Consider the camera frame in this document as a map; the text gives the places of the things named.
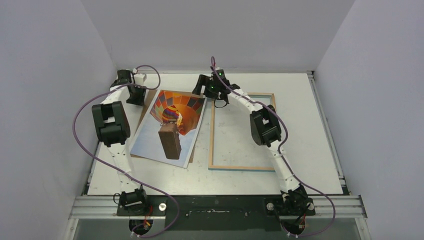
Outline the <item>blue wooden picture frame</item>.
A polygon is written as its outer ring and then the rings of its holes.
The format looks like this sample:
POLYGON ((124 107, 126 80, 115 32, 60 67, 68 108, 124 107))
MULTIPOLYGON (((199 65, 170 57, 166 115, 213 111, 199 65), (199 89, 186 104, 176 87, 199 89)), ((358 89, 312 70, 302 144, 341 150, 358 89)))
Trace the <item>blue wooden picture frame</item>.
POLYGON ((251 134, 250 112, 230 103, 210 104, 208 169, 219 171, 273 172, 266 146, 257 145, 251 134))

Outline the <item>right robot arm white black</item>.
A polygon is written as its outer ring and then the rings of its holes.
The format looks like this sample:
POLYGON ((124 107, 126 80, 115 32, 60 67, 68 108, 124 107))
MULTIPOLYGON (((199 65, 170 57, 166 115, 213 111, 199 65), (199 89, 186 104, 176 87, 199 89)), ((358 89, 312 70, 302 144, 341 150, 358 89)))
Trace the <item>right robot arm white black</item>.
POLYGON ((222 69, 213 70, 210 76, 199 75, 192 93, 223 100, 245 111, 249 115, 253 141, 258 146, 267 147, 272 156, 271 163, 278 178, 284 211, 293 216, 314 211, 312 199, 285 158, 282 145, 286 140, 282 138, 282 132, 286 132, 287 128, 280 123, 273 105, 254 100, 237 84, 230 84, 222 69))

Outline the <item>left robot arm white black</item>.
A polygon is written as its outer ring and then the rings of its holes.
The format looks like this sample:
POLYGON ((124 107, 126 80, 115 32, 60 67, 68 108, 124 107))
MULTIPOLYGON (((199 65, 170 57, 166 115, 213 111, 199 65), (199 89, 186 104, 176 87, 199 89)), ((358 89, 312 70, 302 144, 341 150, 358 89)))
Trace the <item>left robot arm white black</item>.
POLYGON ((111 84, 112 91, 100 104, 91 107, 97 138, 112 157, 117 168, 120 184, 118 206, 136 215, 144 215, 149 210, 149 201, 143 186, 129 178, 134 166, 127 146, 131 127, 125 113, 125 106, 145 105, 146 89, 137 86, 135 74, 126 69, 117 71, 117 79, 111 84))

